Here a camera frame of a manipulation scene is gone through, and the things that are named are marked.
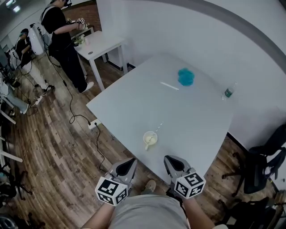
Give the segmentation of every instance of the wooden floor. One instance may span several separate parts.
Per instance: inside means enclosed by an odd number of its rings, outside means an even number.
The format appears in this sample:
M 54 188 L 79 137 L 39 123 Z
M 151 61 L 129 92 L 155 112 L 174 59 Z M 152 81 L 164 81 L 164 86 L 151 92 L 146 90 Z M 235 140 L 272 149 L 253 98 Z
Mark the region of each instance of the wooden floor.
M 105 87 L 115 82 L 122 73 L 101 59 L 96 60 L 99 73 Z M 69 110 L 71 96 L 53 66 L 49 64 L 46 57 L 41 58 L 37 64 L 44 77 L 50 84 L 56 86 L 56 90 L 45 96 L 37 107 L 37 113 L 30 109 L 27 115 L 20 115 L 16 110 L 16 125 L 9 124 L 8 142 L 10 142 L 11 153 L 23 158 L 20 163 L 21 169 L 28 171 L 28 177 L 24 181 L 27 188 L 34 193 L 30 196 L 24 193 L 26 201 L 19 197 L 9 204 L 13 214 L 27 218 L 29 212 L 46 223 L 46 229 L 55 228 L 79 228 L 102 204 L 96 198 L 94 188 L 100 176 L 104 175 L 99 170 L 102 157 L 96 150 L 96 137 L 98 130 L 90 131 L 86 120 L 77 117 L 73 124 L 69 123 L 72 114 Z M 95 82 L 92 70 L 87 62 L 84 62 L 88 72 L 88 80 Z M 73 95 L 72 109 L 75 114 L 83 114 L 89 120 L 95 117 L 87 109 L 86 103 L 100 93 L 95 86 L 83 94 L 77 93 L 63 71 L 60 73 L 68 83 L 68 88 Z M 28 97 L 32 85 L 22 77 L 20 89 Z M 26 100 L 19 90 L 17 95 Z M 101 135 L 99 148 L 106 159 L 103 168 L 108 169 L 116 161 L 132 157 L 132 154 L 116 139 L 112 138 L 104 126 L 100 126 Z M 236 189 L 239 177 L 231 177 L 222 180 L 224 173 L 234 171 L 238 166 L 232 153 L 242 151 L 228 137 L 207 171 L 207 180 L 204 192 L 197 197 L 198 202 L 214 221 L 223 217 L 223 211 L 218 204 L 222 199 L 231 205 L 233 198 L 231 194 Z M 160 181 L 149 169 L 139 163 L 133 180 L 134 193 L 138 194 L 149 179 L 155 179 L 157 183 L 166 190 L 168 187 Z M 238 194 L 244 200 L 259 200 L 266 196 L 272 197 L 273 187 L 270 183 L 267 187 L 253 195 Z

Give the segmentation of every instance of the table leg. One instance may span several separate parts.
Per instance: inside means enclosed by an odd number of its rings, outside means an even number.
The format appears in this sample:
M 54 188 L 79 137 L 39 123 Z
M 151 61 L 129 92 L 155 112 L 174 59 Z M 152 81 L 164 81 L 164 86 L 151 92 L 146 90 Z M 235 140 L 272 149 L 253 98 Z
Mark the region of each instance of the table leg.
M 126 61 L 125 61 L 125 59 L 124 59 L 124 54 L 123 54 L 122 45 L 118 47 L 118 52 L 119 52 L 120 59 L 122 60 L 123 72 L 124 72 L 124 75 L 125 75 L 125 74 L 128 73 L 128 70 L 127 70 Z
M 5 112 L 0 110 L 0 114 L 2 114 L 6 119 L 8 119 L 13 124 L 16 124 L 16 122 L 12 118 L 10 118 L 8 115 L 6 115 Z
M 95 62 L 93 59 L 90 59 L 89 60 L 89 63 L 90 63 L 90 66 L 91 68 L 93 69 L 93 73 L 95 75 L 95 78 L 97 80 L 97 83 L 101 89 L 101 91 L 104 91 L 104 86 L 103 86 L 103 83 L 102 83 L 102 80 L 100 78 L 100 75 L 99 75 L 99 72 L 98 72 L 98 69 L 97 69 L 97 66 L 95 65 Z
M 106 63 L 107 59 L 106 59 L 106 55 L 105 54 L 102 55 L 102 58 L 103 58 L 103 62 Z
M 79 58 L 80 66 L 81 66 L 81 68 L 82 68 L 82 71 L 84 72 L 84 75 L 86 76 L 86 75 L 87 75 L 87 73 L 86 73 L 86 70 L 85 70 L 85 68 L 84 68 L 84 65 L 83 65 L 83 63 L 82 63 L 82 61 L 81 61 L 81 59 L 80 59 L 79 54 L 77 54 L 77 57 Z

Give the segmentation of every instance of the backpack strap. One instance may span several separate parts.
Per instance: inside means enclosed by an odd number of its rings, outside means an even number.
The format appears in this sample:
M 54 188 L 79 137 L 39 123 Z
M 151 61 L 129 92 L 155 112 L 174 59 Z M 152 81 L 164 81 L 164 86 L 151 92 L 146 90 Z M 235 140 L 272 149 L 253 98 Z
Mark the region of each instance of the backpack strap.
M 52 8 L 54 8 L 55 6 L 47 6 L 45 9 L 44 9 L 44 11 L 43 11 L 43 13 L 41 14 L 41 16 L 40 16 L 40 22 L 42 23 L 42 21 L 43 21 L 43 19 L 44 19 L 44 17 L 45 17 L 45 15 L 46 15 L 46 13 L 50 10 L 50 9 L 52 9 Z

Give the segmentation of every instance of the man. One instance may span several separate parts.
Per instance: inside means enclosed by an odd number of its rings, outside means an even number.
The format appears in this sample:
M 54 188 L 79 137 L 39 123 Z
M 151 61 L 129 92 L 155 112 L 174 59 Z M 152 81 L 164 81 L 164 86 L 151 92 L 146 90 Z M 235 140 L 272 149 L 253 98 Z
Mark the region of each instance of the man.
M 2 73 L 0 73 L 0 93 L 2 96 L 6 97 L 10 103 L 18 107 L 22 114 L 26 114 L 29 104 L 13 95 L 13 90 L 11 90 L 11 87 L 3 82 Z
M 28 32 L 28 29 L 23 29 L 21 31 L 19 40 L 16 43 L 16 53 L 18 54 L 18 57 L 21 61 L 21 68 L 23 68 L 32 76 L 32 78 L 36 81 L 37 84 L 39 84 L 44 92 L 47 92 L 54 89 L 55 87 L 45 82 L 37 66 L 32 63 L 31 44 L 29 42 L 29 38 L 27 37 Z
M 127 198 L 117 207 L 103 204 L 82 228 L 189 229 L 179 202 L 154 193 L 155 188 L 156 182 L 150 180 L 141 195 Z M 183 203 L 191 229 L 227 229 L 224 225 L 215 227 L 194 198 L 183 199 Z
M 89 90 L 94 83 L 85 82 L 79 57 L 73 46 L 69 32 L 76 29 L 82 30 L 85 25 L 80 23 L 67 25 L 66 18 L 61 10 L 65 3 L 66 0 L 52 0 L 42 13 L 40 19 L 46 31 L 52 34 L 49 54 L 59 61 L 74 87 L 81 93 Z

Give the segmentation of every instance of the cup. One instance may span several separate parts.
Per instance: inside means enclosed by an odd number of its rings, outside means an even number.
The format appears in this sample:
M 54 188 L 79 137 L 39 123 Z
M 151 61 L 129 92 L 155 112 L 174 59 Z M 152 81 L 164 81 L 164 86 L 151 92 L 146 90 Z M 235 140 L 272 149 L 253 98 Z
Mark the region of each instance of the cup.
M 158 136 L 154 131 L 148 131 L 143 136 L 143 141 L 146 144 L 145 150 L 148 150 L 149 145 L 154 145 L 158 140 Z
M 86 45 L 89 45 L 89 44 L 90 44 L 90 42 L 89 42 L 89 39 L 88 39 L 88 38 L 85 38 L 84 40 L 85 40 L 85 44 L 86 44 Z

